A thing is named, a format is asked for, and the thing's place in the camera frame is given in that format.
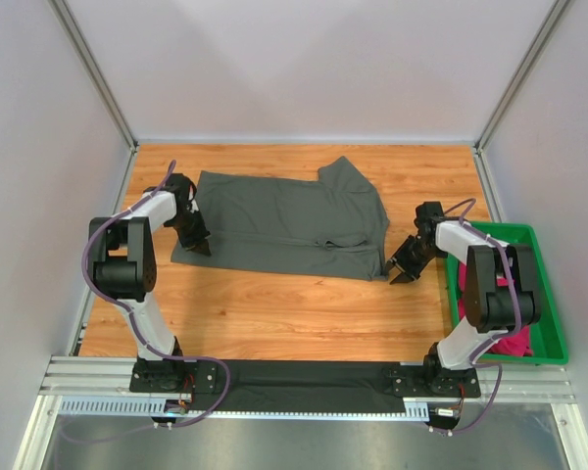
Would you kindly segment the grey t-shirt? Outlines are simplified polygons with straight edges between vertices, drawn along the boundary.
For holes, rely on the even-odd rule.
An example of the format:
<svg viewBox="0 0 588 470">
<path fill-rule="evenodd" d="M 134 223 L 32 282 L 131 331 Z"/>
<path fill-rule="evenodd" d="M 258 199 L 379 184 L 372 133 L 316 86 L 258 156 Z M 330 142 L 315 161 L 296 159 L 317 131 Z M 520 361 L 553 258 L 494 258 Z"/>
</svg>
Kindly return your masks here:
<svg viewBox="0 0 588 470">
<path fill-rule="evenodd" d="M 174 263 L 384 280 L 389 226 L 375 187 L 346 158 L 315 181 L 204 171 L 197 204 L 211 236 L 203 256 L 174 247 Z"/>
</svg>

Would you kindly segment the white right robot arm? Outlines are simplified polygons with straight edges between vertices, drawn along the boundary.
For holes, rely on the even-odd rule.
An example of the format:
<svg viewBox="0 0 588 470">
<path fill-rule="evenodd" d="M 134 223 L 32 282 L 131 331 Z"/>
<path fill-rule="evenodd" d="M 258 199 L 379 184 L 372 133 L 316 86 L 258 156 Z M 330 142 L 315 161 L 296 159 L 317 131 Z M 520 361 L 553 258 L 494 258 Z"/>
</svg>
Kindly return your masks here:
<svg viewBox="0 0 588 470">
<path fill-rule="evenodd" d="M 385 264 L 386 273 L 398 271 L 393 284 L 417 281 L 436 258 L 452 256 L 465 267 L 465 316 L 423 360 L 421 382 L 441 396 L 455 387 L 457 372 L 474 368 L 492 346 L 540 320 L 541 275 L 532 246 L 501 241 L 463 215 L 450 217 L 439 202 L 417 206 L 414 224 L 416 234 Z"/>
</svg>

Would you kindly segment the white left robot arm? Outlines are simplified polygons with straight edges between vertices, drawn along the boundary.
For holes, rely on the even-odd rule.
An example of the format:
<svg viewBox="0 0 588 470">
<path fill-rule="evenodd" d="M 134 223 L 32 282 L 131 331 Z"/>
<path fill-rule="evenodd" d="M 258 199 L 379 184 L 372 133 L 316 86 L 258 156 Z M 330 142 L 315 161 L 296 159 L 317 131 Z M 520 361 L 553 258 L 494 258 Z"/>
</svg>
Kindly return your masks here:
<svg viewBox="0 0 588 470">
<path fill-rule="evenodd" d="M 92 218 L 81 258 L 89 289 L 122 314 L 137 345 L 138 360 L 157 363 L 151 377 L 165 393 L 184 386 L 187 370 L 179 363 L 178 340 L 154 296 L 158 265 L 153 236 L 170 228 L 184 251 L 208 257 L 210 232 L 196 196 L 196 185 L 189 177 L 166 176 L 127 210 Z"/>
</svg>

